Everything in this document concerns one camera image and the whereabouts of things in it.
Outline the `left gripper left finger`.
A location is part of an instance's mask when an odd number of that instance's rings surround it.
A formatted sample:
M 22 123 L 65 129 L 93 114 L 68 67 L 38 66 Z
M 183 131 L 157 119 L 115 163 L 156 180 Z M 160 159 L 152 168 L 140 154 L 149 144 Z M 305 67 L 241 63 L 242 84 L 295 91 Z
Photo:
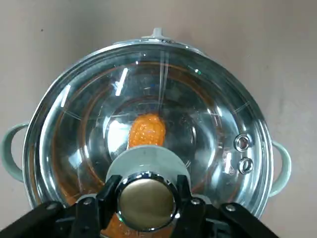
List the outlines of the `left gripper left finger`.
M 70 207 L 45 202 L 0 232 L 2 238 L 98 238 L 116 210 L 120 175 L 111 176 L 97 195 L 82 198 Z

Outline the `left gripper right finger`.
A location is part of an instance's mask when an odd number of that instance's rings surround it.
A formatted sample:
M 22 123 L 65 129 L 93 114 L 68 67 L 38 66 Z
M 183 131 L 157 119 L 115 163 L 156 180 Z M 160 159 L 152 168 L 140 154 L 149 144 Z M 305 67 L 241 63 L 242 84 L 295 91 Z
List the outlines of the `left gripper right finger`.
M 276 238 L 270 228 L 235 202 L 214 207 L 191 193 L 185 175 L 177 176 L 180 197 L 180 218 L 177 220 L 178 238 Z

